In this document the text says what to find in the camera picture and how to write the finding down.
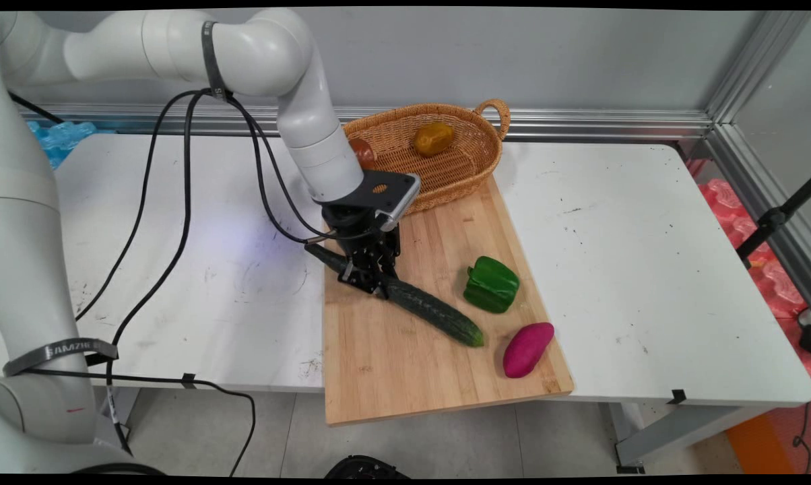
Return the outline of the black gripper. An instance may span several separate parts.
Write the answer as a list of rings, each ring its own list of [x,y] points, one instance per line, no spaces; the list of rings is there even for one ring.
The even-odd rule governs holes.
[[[341,283],[375,291],[377,268],[381,298],[389,298],[387,279],[399,279],[395,270],[401,252],[399,224],[388,227],[388,217],[368,207],[326,205],[321,213],[347,255]]]

